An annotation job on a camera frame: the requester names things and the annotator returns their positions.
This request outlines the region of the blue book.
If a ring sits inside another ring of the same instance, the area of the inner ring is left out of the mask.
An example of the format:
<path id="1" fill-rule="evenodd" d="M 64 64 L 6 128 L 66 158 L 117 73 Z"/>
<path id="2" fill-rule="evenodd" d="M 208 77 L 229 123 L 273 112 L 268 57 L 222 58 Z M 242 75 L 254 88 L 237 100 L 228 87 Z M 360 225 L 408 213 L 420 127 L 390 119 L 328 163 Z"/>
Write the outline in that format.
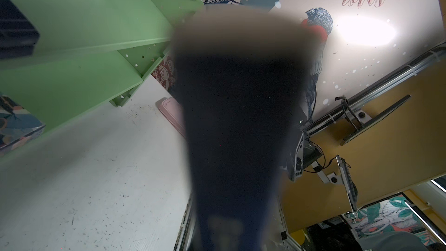
<path id="1" fill-rule="evenodd" d="M 31 56 L 40 34 L 11 0 L 1 0 L 1 60 Z"/>
<path id="2" fill-rule="evenodd" d="M 173 32 L 194 251 L 260 250 L 320 42 L 287 17 L 228 4 L 205 6 Z"/>

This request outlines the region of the colourful illustrated large book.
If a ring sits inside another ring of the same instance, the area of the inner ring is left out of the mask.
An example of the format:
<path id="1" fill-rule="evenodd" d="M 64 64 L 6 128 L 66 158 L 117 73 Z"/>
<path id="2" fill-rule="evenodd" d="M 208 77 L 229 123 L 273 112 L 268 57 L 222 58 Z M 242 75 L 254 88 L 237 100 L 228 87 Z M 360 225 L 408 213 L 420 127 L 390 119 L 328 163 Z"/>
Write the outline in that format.
<path id="1" fill-rule="evenodd" d="M 1 156 L 39 137 L 45 124 L 1 93 Z"/>

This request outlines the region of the monitor on arm mount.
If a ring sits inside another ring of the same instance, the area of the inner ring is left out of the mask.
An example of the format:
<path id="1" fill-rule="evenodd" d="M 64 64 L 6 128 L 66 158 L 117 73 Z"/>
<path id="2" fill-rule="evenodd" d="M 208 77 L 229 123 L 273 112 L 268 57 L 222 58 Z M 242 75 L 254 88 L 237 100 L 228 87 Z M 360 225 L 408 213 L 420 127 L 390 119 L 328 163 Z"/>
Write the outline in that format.
<path id="1" fill-rule="evenodd" d="M 353 180 L 350 175 L 349 166 L 347 162 L 341 158 L 339 155 L 336 155 L 336 161 L 338 163 L 341 178 L 344 184 L 344 187 L 347 192 L 347 196 L 350 202 L 351 212 L 354 213 L 358 210 L 357 201 L 358 201 L 358 190 L 353 183 Z"/>

